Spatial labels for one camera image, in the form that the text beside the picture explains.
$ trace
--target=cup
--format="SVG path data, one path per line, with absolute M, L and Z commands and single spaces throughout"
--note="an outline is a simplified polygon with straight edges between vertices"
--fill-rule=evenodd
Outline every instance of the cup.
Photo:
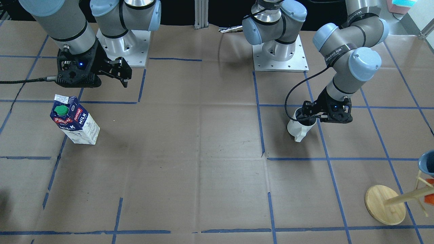
M 299 119 L 302 118 L 302 108 L 298 108 L 295 110 L 293 118 Z M 309 120 L 297 122 L 290 120 L 286 129 L 288 132 L 294 136 L 296 142 L 301 142 L 303 138 L 306 136 L 307 132 L 316 124 L 316 118 L 312 118 Z

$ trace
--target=gray floor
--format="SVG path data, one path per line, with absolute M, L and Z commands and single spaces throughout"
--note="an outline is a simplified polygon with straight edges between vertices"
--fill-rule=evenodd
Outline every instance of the gray floor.
M 304 74 L 253 72 L 243 34 L 217 30 L 161 26 L 127 89 L 106 78 L 95 89 L 2 85 L 0 243 L 433 243 L 432 206 L 426 218 L 409 202 L 402 224 L 384 226 L 364 205 L 372 185 L 411 191 L 433 149 L 424 41 L 374 47 L 383 65 L 353 97 L 354 122 L 318 124 L 296 143 L 283 102 L 325 67 L 314 32 L 300 34 Z M 37 23 L 0 22 L 0 79 L 53 75 L 56 52 Z M 290 111 L 333 75 L 300 86 Z M 96 145 L 50 120 L 55 94 L 80 98 L 101 127 Z

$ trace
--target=black background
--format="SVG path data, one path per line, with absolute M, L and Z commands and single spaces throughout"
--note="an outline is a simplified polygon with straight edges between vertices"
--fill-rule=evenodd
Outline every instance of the black background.
M 306 22 L 302 30 L 317 31 L 327 23 L 341 25 L 346 21 L 345 2 L 311 3 L 298 0 L 307 9 Z M 0 0 L 12 20 L 34 20 L 17 0 Z M 90 0 L 80 1 L 80 8 L 89 22 L 95 22 L 89 7 Z M 241 25 L 244 16 L 250 14 L 255 0 L 209 0 L 209 23 L 220 27 Z M 194 25 L 194 0 L 161 0 L 161 24 Z

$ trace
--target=metal post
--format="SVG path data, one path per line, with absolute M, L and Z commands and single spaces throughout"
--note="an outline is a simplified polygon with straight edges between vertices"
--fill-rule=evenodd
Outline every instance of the metal post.
M 194 0 L 196 3 L 195 29 L 208 28 L 208 0 Z
M 421 30 L 421 33 L 419 34 L 419 39 L 423 40 L 426 39 L 427 36 L 434 30 L 434 19 L 432 19 L 429 24 Z

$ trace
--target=white mug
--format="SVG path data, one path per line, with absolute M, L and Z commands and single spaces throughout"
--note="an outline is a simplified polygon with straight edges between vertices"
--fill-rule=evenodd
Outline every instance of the white mug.
M 301 108 L 296 109 L 293 118 L 296 119 L 297 116 L 301 115 L 301 113 Z M 296 142 L 301 142 L 301 140 L 303 140 L 307 132 L 316 124 L 316 119 L 310 119 L 304 123 L 309 125 L 302 125 L 300 122 L 290 120 L 286 127 L 288 132 L 294 136 Z

